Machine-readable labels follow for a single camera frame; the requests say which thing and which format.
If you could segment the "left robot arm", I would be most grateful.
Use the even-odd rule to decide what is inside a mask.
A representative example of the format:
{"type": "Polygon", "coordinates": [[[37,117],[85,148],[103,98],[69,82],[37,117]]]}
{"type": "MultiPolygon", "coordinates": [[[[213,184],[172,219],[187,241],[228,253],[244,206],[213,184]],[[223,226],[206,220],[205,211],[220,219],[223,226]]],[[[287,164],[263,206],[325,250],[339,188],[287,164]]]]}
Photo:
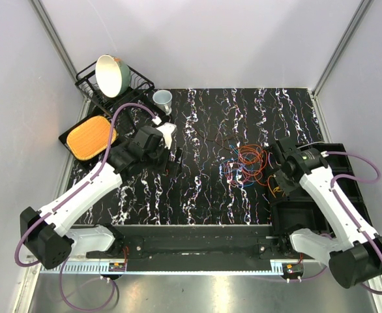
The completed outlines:
{"type": "Polygon", "coordinates": [[[35,257],[35,264],[54,269],[69,257],[99,255],[118,258],[127,251],[125,236],[109,224],[77,228],[77,219],[111,191],[143,170],[162,175],[177,174],[182,151],[170,160],[177,126],[141,127],[132,140],[110,149],[107,158],[82,180],[51,203],[38,210],[27,207],[20,214],[21,239],[35,257]]]}

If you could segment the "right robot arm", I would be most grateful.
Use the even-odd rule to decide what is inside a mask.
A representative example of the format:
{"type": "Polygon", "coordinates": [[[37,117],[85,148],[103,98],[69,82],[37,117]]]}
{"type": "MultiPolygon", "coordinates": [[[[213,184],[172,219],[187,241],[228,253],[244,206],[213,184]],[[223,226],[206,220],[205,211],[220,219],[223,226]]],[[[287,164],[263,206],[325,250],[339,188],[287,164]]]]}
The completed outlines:
{"type": "Polygon", "coordinates": [[[305,190],[335,234],[318,235],[297,224],[281,234],[279,253],[289,259],[303,253],[320,261],[344,288],[382,275],[382,235],[359,215],[337,183],[340,178],[356,181],[357,177],[333,175],[326,161],[331,152],[302,150],[290,138],[277,140],[272,149],[280,165],[273,175],[278,186],[285,194],[305,190]]]}

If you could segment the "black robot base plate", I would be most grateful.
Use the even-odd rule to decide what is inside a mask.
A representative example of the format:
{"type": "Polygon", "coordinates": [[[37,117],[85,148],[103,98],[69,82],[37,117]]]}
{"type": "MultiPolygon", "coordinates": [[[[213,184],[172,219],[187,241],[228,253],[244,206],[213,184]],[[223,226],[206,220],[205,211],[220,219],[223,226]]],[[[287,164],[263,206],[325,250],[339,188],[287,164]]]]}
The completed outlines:
{"type": "Polygon", "coordinates": [[[281,238],[268,225],[117,226],[123,238],[115,252],[94,248],[87,257],[120,260],[127,271],[202,274],[225,272],[249,275],[278,273],[272,260],[296,263],[299,254],[284,250],[281,238]]]}

